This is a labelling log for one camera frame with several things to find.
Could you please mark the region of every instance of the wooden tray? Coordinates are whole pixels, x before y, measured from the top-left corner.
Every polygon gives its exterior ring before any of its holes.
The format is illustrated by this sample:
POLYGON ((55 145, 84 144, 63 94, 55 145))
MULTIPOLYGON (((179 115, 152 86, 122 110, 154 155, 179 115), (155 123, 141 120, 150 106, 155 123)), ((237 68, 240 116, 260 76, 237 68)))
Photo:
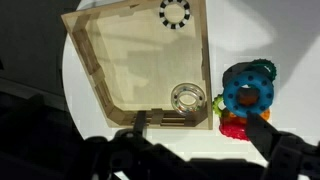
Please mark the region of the wooden tray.
MULTIPOLYGON (((190 19, 177 30, 163 25, 161 2, 127 0, 62 19, 110 127, 132 126, 146 110, 151 128, 212 129, 205 0, 188 0, 190 19), (199 86, 206 107, 187 116, 174 111, 171 91, 181 83, 199 86)), ((171 21, 184 13, 177 4, 166 10, 171 21)))

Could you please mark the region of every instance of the black and white circular marker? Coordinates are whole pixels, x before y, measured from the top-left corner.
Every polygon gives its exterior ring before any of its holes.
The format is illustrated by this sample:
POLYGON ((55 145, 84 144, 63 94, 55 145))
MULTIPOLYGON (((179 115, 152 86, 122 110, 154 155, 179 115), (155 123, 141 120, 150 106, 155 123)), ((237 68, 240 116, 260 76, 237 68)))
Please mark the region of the black and white circular marker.
POLYGON ((186 0, 164 0, 160 5, 159 12, 160 19, 162 24, 170 29, 180 29, 186 25, 188 20, 190 19, 190 5, 186 0), (180 3, 182 7, 184 7, 184 18, 179 23, 171 23, 165 16, 164 10, 171 3, 180 3))

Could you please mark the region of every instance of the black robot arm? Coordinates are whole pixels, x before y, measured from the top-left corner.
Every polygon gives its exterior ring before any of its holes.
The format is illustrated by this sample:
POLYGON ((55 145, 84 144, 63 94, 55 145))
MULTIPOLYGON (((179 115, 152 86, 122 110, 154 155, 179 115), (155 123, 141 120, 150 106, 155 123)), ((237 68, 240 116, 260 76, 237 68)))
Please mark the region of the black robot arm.
POLYGON ((304 174, 320 178, 319 146, 305 143, 301 138, 278 132, 257 114, 248 114, 246 134, 269 162, 267 168, 243 159, 182 160, 161 144, 152 145, 143 137, 146 113, 139 112, 133 129, 120 130, 115 138, 87 139, 68 180, 118 179, 122 171, 133 180, 163 179, 297 179, 304 174))

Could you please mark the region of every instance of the blue ring toy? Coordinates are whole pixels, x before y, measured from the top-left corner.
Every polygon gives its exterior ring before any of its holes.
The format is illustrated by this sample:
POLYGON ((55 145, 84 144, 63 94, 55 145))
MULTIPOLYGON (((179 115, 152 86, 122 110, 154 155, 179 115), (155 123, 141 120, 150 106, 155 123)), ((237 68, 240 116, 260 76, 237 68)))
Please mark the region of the blue ring toy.
POLYGON ((228 82, 223 91, 223 100, 227 109, 243 118, 247 118, 247 112, 261 114, 267 110, 272 104, 273 96, 274 90, 271 81, 253 71, 240 73, 228 82), (260 90, 258 102, 252 106, 243 106, 237 100, 237 92, 244 85, 254 85, 260 90))

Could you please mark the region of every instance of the white table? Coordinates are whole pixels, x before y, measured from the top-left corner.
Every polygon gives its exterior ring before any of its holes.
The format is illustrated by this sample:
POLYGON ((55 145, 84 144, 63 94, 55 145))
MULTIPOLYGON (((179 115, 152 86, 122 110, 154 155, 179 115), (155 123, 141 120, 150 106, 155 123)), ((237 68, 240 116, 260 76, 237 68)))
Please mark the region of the white table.
MULTIPOLYGON (((83 0, 81 8, 115 2, 83 0)), ((229 66, 256 58, 278 67, 276 97, 270 122, 278 129, 320 140, 320 1, 318 0, 207 0, 212 92, 222 92, 222 74, 229 66)), ((82 137, 113 138, 80 64, 70 37, 63 60, 65 94, 82 137)), ((191 157, 244 158, 266 165, 249 142, 222 136, 214 118, 213 131, 153 130, 147 139, 161 143, 185 160, 191 157)))

